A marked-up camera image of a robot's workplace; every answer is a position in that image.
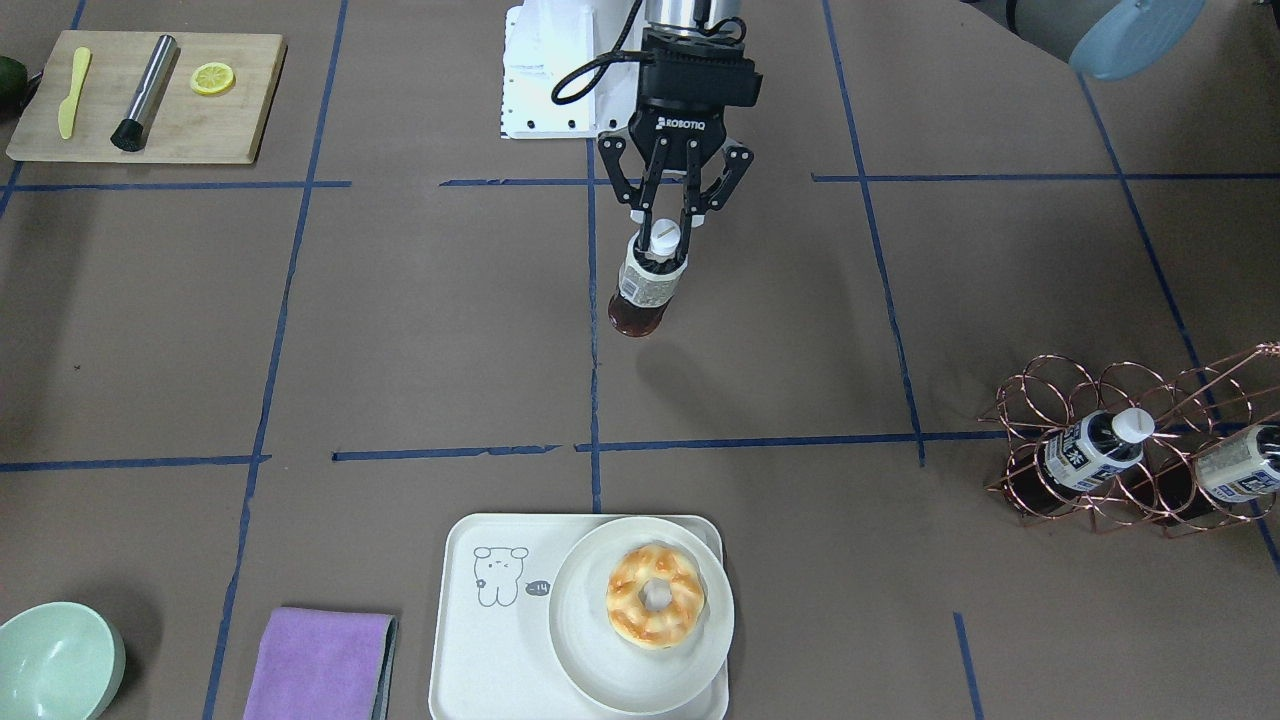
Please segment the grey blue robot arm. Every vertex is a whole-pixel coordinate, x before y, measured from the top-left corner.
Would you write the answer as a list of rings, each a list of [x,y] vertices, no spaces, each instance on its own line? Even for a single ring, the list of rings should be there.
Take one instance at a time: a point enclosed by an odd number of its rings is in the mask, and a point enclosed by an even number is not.
[[[1192,28],[1202,1],[978,1],[1009,33],[1094,79],[1132,77],[1165,56]],[[749,151],[724,128],[727,108],[756,104],[763,77],[745,50],[737,1],[635,1],[608,50],[568,73],[552,97],[567,104],[581,76],[595,88],[608,69],[637,68],[635,109],[596,146],[617,201],[652,220],[666,176],[684,181],[684,218],[722,209],[745,176]]]

